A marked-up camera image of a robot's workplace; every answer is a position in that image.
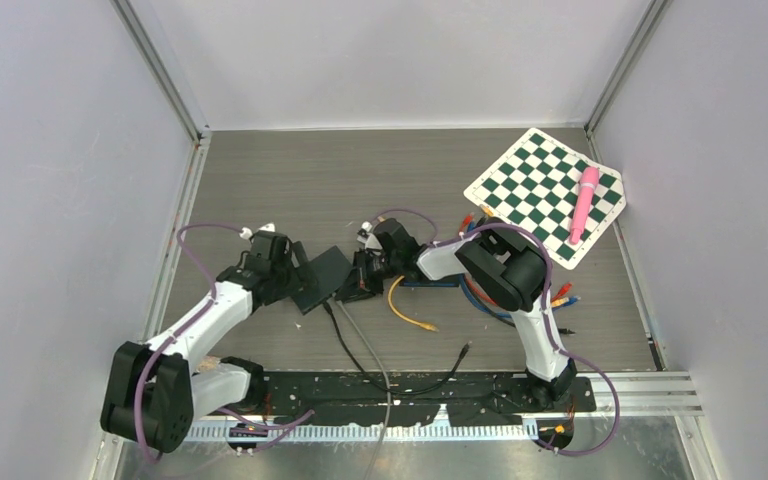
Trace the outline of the black router box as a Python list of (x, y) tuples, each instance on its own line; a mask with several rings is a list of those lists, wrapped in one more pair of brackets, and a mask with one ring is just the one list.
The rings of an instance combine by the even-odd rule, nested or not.
[(352, 262), (337, 246), (332, 246), (312, 260), (299, 261), (295, 271), (299, 289), (291, 299), (302, 315), (307, 315), (335, 294), (348, 278)]

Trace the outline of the black ribbed network switch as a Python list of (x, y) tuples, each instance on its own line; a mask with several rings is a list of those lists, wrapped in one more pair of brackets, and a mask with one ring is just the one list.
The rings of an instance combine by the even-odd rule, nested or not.
[(458, 288), (460, 283), (459, 275), (431, 279), (421, 272), (409, 272), (398, 282), (398, 286), (408, 288)]

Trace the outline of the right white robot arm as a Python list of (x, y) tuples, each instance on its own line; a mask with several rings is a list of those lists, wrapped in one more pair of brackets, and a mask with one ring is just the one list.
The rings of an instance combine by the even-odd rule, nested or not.
[(421, 244), (389, 218), (367, 237), (376, 244), (356, 251), (338, 300), (380, 295), (384, 280), (393, 277), (439, 281), (466, 275), (511, 315), (526, 354), (527, 386), (534, 403), (551, 411), (570, 398), (577, 368), (563, 352), (551, 309), (551, 260), (534, 235), (491, 218), (453, 239)]

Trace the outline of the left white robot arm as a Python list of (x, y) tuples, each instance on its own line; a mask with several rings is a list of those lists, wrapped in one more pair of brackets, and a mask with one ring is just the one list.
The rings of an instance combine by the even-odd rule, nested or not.
[(288, 298), (309, 283), (304, 247), (266, 224), (235, 228), (249, 242), (236, 264), (208, 274), (208, 293), (181, 319), (145, 343), (114, 353), (100, 426), (136, 442), (149, 461), (171, 453), (192, 423), (229, 405), (258, 412), (267, 398), (261, 365), (226, 357), (199, 372), (209, 351), (258, 308)]

